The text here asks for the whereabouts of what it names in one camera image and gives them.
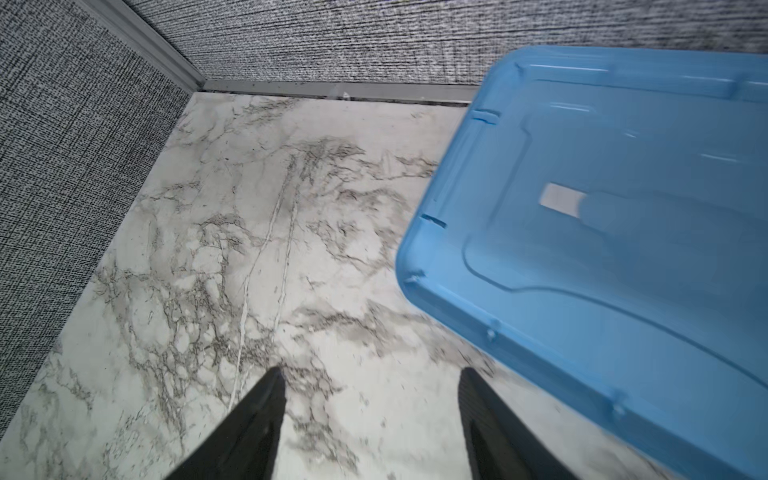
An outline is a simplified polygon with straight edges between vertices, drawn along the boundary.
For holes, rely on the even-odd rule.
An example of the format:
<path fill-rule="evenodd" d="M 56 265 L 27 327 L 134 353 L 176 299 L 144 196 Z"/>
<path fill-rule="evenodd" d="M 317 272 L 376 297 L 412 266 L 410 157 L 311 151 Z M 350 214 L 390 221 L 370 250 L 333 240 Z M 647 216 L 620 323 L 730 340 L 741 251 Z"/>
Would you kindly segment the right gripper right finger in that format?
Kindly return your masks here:
<path fill-rule="evenodd" d="M 474 479 L 573 479 L 473 368 L 461 371 L 458 405 Z"/>

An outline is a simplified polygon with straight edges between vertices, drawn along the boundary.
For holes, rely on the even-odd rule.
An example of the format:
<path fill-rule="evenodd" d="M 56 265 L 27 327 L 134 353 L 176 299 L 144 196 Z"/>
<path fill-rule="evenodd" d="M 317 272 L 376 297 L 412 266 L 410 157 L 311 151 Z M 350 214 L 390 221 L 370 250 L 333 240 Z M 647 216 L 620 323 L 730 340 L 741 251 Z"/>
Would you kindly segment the blue plastic bin lid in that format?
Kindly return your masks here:
<path fill-rule="evenodd" d="M 396 279 L 690 479 L 767 475 L 767 59 L 529 46 L 488 72 Z"/>

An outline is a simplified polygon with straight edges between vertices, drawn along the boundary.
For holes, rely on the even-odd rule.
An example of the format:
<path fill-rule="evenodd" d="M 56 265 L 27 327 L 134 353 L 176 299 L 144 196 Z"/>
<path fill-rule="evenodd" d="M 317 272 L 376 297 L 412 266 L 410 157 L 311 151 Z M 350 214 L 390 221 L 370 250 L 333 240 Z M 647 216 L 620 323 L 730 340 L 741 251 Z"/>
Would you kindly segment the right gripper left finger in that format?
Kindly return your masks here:
<path fill-rule="evenodd" d="M 270 480 L 286 403 L 284 375 L 272 367 L 168 477 Z"/>

